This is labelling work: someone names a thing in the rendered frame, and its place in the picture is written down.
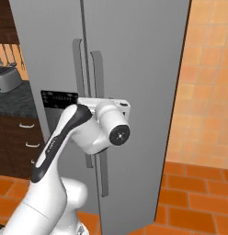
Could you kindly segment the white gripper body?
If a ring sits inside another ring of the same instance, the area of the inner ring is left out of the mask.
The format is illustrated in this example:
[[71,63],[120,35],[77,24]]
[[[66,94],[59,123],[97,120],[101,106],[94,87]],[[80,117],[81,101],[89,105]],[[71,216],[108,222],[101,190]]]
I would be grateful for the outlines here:
[[77,103],[80,105],[87,106],[92,113],[96,112],[96,108],[101,103],[105,105],[115,105],[117,106],[118,103],[113,99],[105,99],[105,98],[90,98],[90,97],[79,97],[77,99]]

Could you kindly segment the plain grey fridge door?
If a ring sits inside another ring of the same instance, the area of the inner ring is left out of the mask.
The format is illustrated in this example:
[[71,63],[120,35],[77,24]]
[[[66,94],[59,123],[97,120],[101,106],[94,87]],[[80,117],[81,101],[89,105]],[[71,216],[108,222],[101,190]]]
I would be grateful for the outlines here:
[[103,58],[104,95],[131,105],[131,135],[110,147],[101,235],[129,235],[154,221],[190,0],[83,0],[90,52]]

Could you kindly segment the grey fridge door with dispenser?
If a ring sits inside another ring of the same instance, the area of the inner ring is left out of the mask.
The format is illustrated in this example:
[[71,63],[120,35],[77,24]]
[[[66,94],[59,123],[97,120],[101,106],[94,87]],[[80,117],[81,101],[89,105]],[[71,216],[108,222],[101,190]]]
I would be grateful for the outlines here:
[[73,40],[81,39],[85,97],[91,96],[83,0],[9,0],[43,138],[59,109],[43,106],[41,91],[77,93]]

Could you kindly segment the grey toaster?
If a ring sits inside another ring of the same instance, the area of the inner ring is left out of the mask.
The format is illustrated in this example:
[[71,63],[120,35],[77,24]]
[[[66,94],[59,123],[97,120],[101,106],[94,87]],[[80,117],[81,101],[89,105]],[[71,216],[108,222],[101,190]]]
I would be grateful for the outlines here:
[[15,67],[0,66],[0,93],[8,93],[20,85],[23,81]]

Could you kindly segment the dark wood drawer cabinet run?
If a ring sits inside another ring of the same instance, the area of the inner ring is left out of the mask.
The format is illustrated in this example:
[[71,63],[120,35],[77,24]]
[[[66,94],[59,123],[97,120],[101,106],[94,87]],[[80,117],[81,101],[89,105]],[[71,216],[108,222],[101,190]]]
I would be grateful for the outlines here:
[[29,179],[44,139],[37,118],[0,116],[0,174]]

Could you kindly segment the hanging grey ladle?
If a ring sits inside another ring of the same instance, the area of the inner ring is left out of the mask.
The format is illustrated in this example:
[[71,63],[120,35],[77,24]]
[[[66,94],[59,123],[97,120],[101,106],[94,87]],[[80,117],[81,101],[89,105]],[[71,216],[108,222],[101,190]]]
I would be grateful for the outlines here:
[[13,57],[10,47],[7,44],[5,44],[5,55],[6,55],[6,64],[11,67],[16,67],[17,62]]

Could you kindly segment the dark wood wall cupboard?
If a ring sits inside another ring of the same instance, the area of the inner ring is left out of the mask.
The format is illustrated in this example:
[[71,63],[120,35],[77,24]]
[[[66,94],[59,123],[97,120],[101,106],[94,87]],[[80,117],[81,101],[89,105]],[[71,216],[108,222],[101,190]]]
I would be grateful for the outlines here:
[[9,0],[0,0],[0,43],[19,43]]

